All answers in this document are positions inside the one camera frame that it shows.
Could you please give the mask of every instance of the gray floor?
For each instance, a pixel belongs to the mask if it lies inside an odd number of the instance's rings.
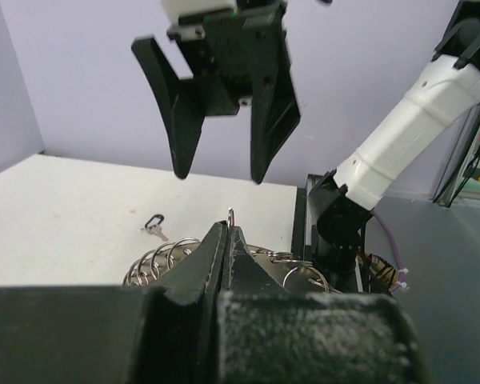
[[[480,202],[448,210],[384,198],[377,212],[410,270],[410,290],[396,297],[418,328],[433,383],[480,383]],[[391,260],[375,220],[366,243]]]

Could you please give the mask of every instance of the white robot arm segment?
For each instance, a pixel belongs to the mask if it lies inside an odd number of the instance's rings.
[[[403,100],[338,168],[346,196],[372,210],[392,182],[465,111],[480,103],[480,71],[442,55],[429,63]]]
[[[199,14],[223,10],[236,9],[236,0],[162,0],[162,7],[171,24],[178,24],[178,18],[188,14]]]

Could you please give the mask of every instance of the key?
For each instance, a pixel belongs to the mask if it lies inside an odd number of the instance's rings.
[[[169,239],[162,233],[162,227],[158,224],[155,224],[154,226],[148,226],[146,231],[148,234],[154,234],[155,236],[158,236],[163,242],[169,241]]]

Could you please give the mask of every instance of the white table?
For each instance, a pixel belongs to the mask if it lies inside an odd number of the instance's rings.
[[[290,250],[293,186],[35,155],[0,174],[0,286],[119,284],[162,244],[140,231],[163,214],[171,241],[235,221],[249,244]]]

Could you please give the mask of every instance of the white cable tie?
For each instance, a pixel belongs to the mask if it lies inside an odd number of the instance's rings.
[[[406,282],[396,282],[395,284],[400,286],[404,292],[407,292],[410,289]]]

